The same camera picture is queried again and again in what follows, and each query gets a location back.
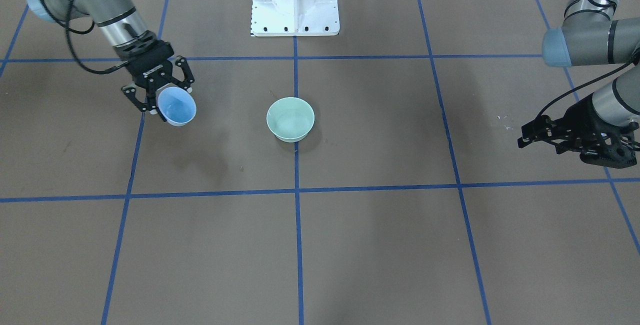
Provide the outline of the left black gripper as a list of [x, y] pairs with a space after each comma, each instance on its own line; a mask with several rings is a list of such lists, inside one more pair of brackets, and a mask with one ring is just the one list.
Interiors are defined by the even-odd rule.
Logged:
[[535, 142], [553, 145], [558, 153], [566, 151], [585, 153], [600, 133], [610, 136], [633, 136], [637, 126], [627, 124], [617, 126], [606, 122], [595, 109], [592, 96], [583, 98], [570, 106], [565, 115], [551, 120], [548, 115], [537, 115], [521, 127], [518, 148], [525, 148]]

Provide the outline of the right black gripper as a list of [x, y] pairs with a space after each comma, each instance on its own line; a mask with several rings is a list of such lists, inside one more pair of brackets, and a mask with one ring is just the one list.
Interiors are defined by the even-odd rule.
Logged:
[[140, 113], [150, 111], [151, 106], [138, 99], [138, 88], [144, 89], [150, 97], [154, 97], [156, 91], [169, 84], [188, 94], [193, 92], [195, 77], [186, 57], [177, 56], [174, 59], [174, 65], [182, 71], [183, 79], [173, 77], [174, 65], [169, 58], [175, 52], [170, 42], [161, 39], [147, 39], [146, 42], [135, 40], [117, 45], [115, 52], [121, 61], [126, 62], [125, 69], [134, 81], [122, 86], [121, 92]]

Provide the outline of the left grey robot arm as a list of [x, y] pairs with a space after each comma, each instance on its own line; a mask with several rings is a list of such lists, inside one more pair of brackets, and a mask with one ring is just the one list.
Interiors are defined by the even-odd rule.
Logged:
[[639, 152], [639, 19], [615, 19], [621, 0], [569, 0], [563, 23], [542, 40], [547, 66], [617, 65], [613, 81], [570, 106], [556, 120], [544, 106], [521, 128], [519, 148], [553, 145], [558, 154], [576, 152], [585, 161], [626, 167]]

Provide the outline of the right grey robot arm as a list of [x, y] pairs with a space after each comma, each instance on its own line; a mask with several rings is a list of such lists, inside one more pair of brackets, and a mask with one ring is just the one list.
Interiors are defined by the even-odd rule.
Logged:
[[[147, 26], [132, 0], [26, 0], [27, 6], [40, 19], [59, 25], [71, 58], [85, 71], [108, 75], [126, 69], [132, 84], [122, 88], [126, 98], [142, 113], [158, 115], [169, 122], [169, 106], [162, 105], [167, 86], [190, 94], [195, 81], [187, 59], [176, 56], [172, 45], [160, 39]], [[91, 25], [83, 32], [71, 22], [89, 18]], [[89, 34], [98, 28], [112, 46], [119, 63], [105, 70], [85, 65], [73, 47], [72, 34]]]

